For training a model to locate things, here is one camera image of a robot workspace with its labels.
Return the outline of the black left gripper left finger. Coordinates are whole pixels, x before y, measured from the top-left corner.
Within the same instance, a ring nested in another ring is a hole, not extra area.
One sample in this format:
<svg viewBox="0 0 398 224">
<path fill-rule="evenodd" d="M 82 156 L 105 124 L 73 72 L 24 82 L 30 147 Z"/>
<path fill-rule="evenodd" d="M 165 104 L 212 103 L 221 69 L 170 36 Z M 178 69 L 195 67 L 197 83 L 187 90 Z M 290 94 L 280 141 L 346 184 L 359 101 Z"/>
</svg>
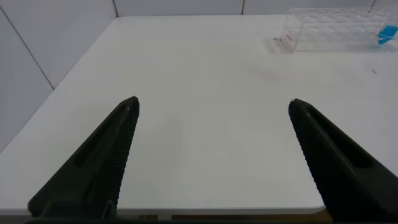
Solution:
<svg viewBox="0 0 398 224">
<path fill-rule="evenodd" d="M 31 198 L 31 215 L 115 218 L 138 117 L 137 97 L 120 102 Z"/>
</svg>

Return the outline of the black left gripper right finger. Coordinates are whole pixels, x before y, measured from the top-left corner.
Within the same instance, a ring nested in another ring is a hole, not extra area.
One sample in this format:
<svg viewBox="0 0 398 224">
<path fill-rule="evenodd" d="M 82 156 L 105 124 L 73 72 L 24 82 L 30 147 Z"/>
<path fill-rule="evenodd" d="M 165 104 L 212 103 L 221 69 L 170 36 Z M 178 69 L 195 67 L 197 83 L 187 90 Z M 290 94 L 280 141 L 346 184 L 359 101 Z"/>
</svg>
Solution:
<svg viewBox="0 0 398 224">
<path fill-rule="evenodd" d="M 311 104 L 289 117 L 317 189 L 336 222 L 397 222 L 397 176 Z"/>
</svg>

